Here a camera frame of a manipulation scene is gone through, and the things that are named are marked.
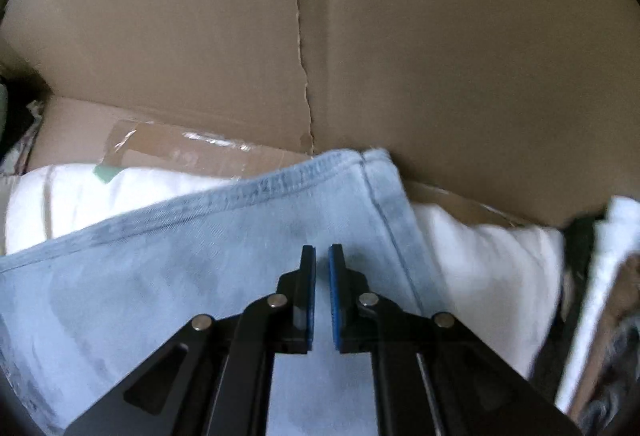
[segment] white pillow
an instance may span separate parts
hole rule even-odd
[[[105,181],[102,174],[110,171]],[[21,177],[9,200],[6,253],[16,253],[118,214],[232,182],[164,169],[119,170],[82,163],[36,169]]]
[[[537,226],[468,227],[437,205],[413,207],[454,313],[527,378],[558,307],[562,234]]]

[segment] stitched hem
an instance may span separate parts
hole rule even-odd
[[[365,154],[364,160],[368,159],[367,154]],[[450,300],[444,276],[434,265],[433,258],[429,256],[430,252],[427,250],[426,240],[418,228],[414,211],[411,209],[411,204],[401,187],[400,178],[398,177],[397,179],[398,189],[394,190],[393,193],[396,195],[400,193],[404,197],[404,203],[398,203],[398,205],[405,207],[406,210],[403,214],[389,214],[388,206],[385,205],[385,194],[390,189],[385,185],[372,185],[371,180],[376,177],[375,173],[373,173],[375,169],[372,166],[363,164],[363,171],[371,202],[386,228],[390,242],[398,257],[400,268],[411,289],[420,314],[424,317],[430,317],[438,311],[445,309],[450,311],[452,301]],[[413,222],[407,220],[411,217],[414,218]]]
[[[199,216],[265,203],[284,195],[298,193],[336,176],[348,167],[361,164],[364,159],[363,155],[356,151],[330,151],[278,172],[240,181],[228,188],[181,196],[116,216],[2,257],[0,274],[117,239],[170,227]],[[366,159],[389,159],[389,156],[383,149],[375,149],[366,153]]]

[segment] cardboard seam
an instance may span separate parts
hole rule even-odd
[[[306,150],[307,155],[315,155],[316,154],[316,138],[314,136],[313,126],[314,126],[314,117],[313,112],[311,110],[311,104],[309,102],[309,77],[306,74],[305,63],[302,59],[302,32],[300,30],[300,0],[296,0],[296,23],[298,25],[298,62],[300,63],[300,68],[302,68],[303,73],[305,74],[305,103],[306,108],[308,110],[308,136],[311,142],[311,145]]]

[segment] cardboard wall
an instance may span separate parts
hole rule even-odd
[[[65,97],[307,150],[296,0],[10,0],[2,35]]]
[[[635,0],[11,0],[0,34],[59,96],[387,147],[410,178],[561,223],[640,197],[639,30]]]
[[[635,0],[300,3],[319,151],[384,145],[407,177],[549,223],[640,197]]]

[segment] denim jeans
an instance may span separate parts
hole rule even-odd
[[[0,259],[0,364],[46,434],[198,313],[224,318],[318,253],[314,349],[277,355],[271,435],[377,433],[369,355],[334,350],[327,252],[406,311],[450,302],[388,154],[331,151],[98,223]]]

